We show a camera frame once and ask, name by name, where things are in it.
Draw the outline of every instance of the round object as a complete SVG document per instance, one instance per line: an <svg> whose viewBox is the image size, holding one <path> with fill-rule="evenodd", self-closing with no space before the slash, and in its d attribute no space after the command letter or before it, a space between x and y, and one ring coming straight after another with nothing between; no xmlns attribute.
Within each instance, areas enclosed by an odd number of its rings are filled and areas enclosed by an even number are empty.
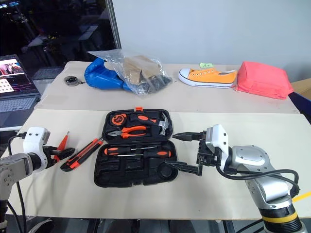
<svg viewBox="0 0 311 233"><path fill-rule="evenodd" d="M177 176L178 170L163 162L157 167L157 174L162 180L170 181Z"/></svg>
<svg viewBox="0 0 311 233"><path fill-rule="evenodd" d="M77 77L75 76L66 76L64 78L64 82L66 83L66 85L68 86L76 86L79 84L79 80Z"/></svg>
<svg viewBox="0 0 311 233"><path fill-rule="evenodd" d="M126 114L124 113L116 114L111 118L111 124L120 126L124 124L125 120L126 120Z"/></svg>

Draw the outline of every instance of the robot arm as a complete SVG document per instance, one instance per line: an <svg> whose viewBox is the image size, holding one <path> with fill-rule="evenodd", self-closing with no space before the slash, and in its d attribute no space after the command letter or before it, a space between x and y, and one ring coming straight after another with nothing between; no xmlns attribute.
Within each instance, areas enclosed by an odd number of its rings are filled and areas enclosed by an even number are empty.
<svg viewBox="0 0 311 233"><path fill-rule="evenodd" d="M32 172L49 168L59 159L74 153L74 148L56 151L55 147L43 146L47 143L49 136L50 132L47 129L32 127L27 131L23 142L24 153L14 154L0 160L0 232L7 226L5 213L12 186L30 176Z"/></svg>
<svg viewBox="0 0 311 233"><path fill-rule="evenodd" d="M166 161L178 170L202 175L202 167L216 166L218 172L229 179L245 180L246 186L259 209L267 233L307 233L304 224L299 220L292 203L290 193L297 193L296 187L291 192L281 175L260 176L264 172L276 171L263 149L251 146L228 146L228 134L221 125L215 125L201 133L178 133L173 136L183 141L199 141L197 154L198 166L183 162ZM240 173L242 177L230 174ZM248 174L257 175L248 178Z"/></svg>

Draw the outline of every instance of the laptop keyboard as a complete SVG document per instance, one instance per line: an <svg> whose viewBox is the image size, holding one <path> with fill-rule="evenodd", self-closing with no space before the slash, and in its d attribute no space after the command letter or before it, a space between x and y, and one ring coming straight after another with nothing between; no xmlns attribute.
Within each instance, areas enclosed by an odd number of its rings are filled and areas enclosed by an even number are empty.
<svg viewBox="0 0 311 233"><path fill-rule="evenodd" d="M34 101L35 97L15 100L1 100L0 113L30 109Z"/></svg>

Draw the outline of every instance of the screen display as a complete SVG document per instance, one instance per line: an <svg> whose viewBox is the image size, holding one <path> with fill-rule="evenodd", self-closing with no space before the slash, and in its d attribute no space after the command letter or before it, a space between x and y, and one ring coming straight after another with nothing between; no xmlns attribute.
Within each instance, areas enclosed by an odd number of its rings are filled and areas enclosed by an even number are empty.
<svg viewBox="0 0 311 233"><path fill-rule="evenodd" d="M38 92L17 59L0 61L0 97Z"/></svg>

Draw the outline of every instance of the pink bag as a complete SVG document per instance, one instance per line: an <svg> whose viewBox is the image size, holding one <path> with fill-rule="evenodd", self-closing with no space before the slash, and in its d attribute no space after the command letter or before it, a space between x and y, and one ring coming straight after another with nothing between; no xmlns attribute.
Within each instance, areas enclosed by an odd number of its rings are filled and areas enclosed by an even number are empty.
<svg viewBox="0 0 311 233"><path fill-rule="evenodd" d="M284 70L257 62L242 63L237 90L275 99L286 99L294 91Z"/></svg>

